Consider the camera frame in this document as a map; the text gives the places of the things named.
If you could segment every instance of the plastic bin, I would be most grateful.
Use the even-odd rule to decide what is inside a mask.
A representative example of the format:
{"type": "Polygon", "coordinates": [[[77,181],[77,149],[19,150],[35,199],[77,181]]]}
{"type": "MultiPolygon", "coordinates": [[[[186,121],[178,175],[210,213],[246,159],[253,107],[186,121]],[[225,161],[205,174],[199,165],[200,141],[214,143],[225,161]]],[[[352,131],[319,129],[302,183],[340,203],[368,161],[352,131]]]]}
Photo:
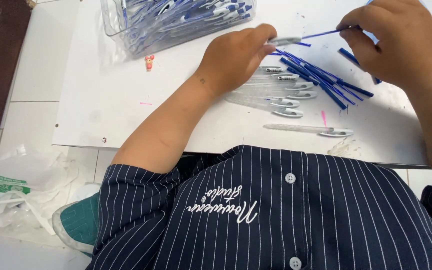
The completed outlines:
{"type": "Polygon", "coordinates": [[[256,0],[101,0],[101,10],[106,35],[140,58],[250,21],[256,0]]]}

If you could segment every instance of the small figurine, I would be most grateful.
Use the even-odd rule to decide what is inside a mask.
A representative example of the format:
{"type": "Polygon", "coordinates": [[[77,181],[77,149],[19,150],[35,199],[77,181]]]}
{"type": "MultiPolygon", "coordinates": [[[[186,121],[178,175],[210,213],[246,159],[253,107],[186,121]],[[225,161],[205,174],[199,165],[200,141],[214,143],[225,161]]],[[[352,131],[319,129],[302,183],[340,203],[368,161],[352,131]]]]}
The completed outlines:
{"type": "Polygon", "coordinates": [[[151,69],[153,68],[153,60],[154,60],[155,56],[151,55],[151,56],[146,56],[146,71],[151,71],[151,69]]]}

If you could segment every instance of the left hand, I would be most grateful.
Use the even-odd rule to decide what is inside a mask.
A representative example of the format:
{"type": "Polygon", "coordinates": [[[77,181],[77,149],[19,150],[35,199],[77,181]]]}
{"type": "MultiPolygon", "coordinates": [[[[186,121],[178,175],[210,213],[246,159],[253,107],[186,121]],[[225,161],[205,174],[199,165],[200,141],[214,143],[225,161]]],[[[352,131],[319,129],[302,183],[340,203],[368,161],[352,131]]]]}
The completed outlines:
{"type": "Polygon", "coordinates": [[[277,36],[269,24],[221,35],[209,44],[193,76],[215,96],[231,92],[247,82],[261,61],[276,50],[265,43],[277,36]]]}

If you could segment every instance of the table surface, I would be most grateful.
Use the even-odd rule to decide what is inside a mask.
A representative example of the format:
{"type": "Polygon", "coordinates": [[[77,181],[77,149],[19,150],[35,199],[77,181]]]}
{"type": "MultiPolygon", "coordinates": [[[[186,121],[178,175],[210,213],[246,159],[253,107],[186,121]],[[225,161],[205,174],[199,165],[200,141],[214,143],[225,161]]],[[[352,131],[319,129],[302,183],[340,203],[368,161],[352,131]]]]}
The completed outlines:
{"type": "MultiPolygon", "coordinates": [[[[344,4],[328,0],[258,0],[252,21],[157,52],[153,70],[146,72],[143,59],[126,59],[115,42],[104,34],[99,1],[83,1],[69,50],[52,143],[119,148],[195,71],[215,37],[260,23],[273,24],[280,36],[325,32],[334,29],[347,12],[365,3],[366,0],[345,0],[344,4]]],[[[432,13],[432,0],[425,3],[432,13]]],[[[185,150],[222,153],[246,144],[368,162],[426,164],[423,134],[406,94],[394,85],[375,85],[368,73],[340,55],[341,47],[351,50],[338,34],[305,42],[312,47],[283,48],[375,96],[341,111],[325,92],[315,88],[320,95],[301,102],[299,109],[304,112],[301,119],[287,119],[221,100],[203,116],[185,150]],[[327,138],[263,128],[265,124],[323,126],[322,112],[328,126],[350,128],[355,134],[327,138]]],[[[262,64],[284,66],[279,58],[267,56],[262,64]]]]}

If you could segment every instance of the shirt button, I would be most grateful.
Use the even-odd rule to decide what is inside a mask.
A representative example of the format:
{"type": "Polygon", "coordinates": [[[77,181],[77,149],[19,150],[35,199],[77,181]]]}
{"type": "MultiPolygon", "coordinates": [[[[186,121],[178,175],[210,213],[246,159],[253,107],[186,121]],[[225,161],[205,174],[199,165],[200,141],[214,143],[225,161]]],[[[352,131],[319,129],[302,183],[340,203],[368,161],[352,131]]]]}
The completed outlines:
{"type": "Polygon", "coordinates": [[[300,270],[301,269],[301,260],[298,257],[292,257],[289,260],[289,266],[292,270],[300,270]]]}
{"type": "Polygon", "coordinates": [[[288,174],[286,174],[285,180],[286,180],[286,182],[292,184],[296,181],[296,176],[294,176],[294,174],[292,174],[292,173],[288,173],[288,174]]]}

